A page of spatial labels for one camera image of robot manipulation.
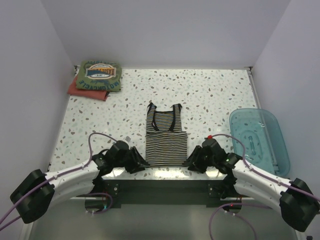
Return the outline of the olive green tank top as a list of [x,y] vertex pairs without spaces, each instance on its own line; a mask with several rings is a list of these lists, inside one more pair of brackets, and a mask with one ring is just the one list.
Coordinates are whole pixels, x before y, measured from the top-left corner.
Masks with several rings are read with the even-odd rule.
[[121,91],[122,67],[102,60],[84,60],[78,70],[75,86],[80,90]]

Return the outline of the striped black white tank top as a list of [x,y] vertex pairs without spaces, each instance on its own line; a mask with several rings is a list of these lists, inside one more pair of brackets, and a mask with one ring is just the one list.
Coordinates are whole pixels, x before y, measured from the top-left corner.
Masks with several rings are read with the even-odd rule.
[[146,114],[145,161],[150,167],[180,167],[188,156],[188,134],[183,131],[181,104],[158,111],[154,103]]

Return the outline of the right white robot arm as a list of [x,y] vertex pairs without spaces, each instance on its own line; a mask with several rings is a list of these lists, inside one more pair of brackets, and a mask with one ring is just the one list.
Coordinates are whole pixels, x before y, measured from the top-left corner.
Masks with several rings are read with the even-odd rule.
[[320,199],[303,180],[290,180],[262,170],[245,160],[244,155],[227,153],[213,136],[197,145],[183,163],[190,171],[205,173],[214,167],[225,175],[223,192],[255,199],[280,213],[294,230],[305,232],[320,212]]

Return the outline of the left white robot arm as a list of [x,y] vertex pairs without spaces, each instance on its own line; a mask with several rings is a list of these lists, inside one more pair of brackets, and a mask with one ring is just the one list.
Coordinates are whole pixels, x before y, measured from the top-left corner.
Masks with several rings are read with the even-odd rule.
[[30,224],[60,202],[88,193],[99,196],[104,190],[102,177],[115,168],[134,174],[147,167],[149,164],[136,147],[119,140],[75,167],[46,173],[40,169],[32,171],[13,191],[10,200],[22,221]]

